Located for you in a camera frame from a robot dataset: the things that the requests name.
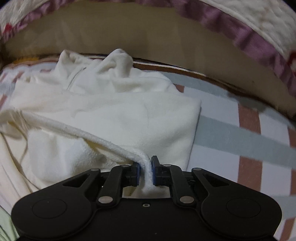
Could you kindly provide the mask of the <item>white fleece hooded jacket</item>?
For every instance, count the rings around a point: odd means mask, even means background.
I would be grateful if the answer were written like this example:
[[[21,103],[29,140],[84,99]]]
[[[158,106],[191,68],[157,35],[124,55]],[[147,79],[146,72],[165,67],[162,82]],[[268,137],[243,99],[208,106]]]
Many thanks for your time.
[[[201,101],[121,49],[105,59],[63,51],[49,72],[22,74],[1,108],[1,198],[20,198],[86,170],[141,166],[131,197],[168,197],[150,158],[185,170]]]

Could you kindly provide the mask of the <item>checkered pink grey rug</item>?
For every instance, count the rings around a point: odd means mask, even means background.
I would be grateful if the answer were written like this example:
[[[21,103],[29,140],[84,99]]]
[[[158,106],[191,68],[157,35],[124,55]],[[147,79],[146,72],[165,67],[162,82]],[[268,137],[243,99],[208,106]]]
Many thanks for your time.
[[[22,74],[52,71],[58,61],[59,57],[23,60],[5,67],[1,108]],[[295,240],[295,124],[259,102],[202,80],[158,72],[179,92],[201,101],[185,171],[200,167],[273,197],[282,209],[275,238]]]

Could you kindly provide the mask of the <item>quilted strawberry bedspread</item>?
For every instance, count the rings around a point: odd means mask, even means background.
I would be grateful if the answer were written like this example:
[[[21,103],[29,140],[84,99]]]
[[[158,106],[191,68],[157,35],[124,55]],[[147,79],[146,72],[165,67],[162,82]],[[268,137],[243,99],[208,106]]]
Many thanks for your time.
[[[8,1],[1,7],[1,40],[72,1]],[[172,8],[222,34],[247,56],[270,68],[295,96],[295,11],[284,1],[131,1]]]

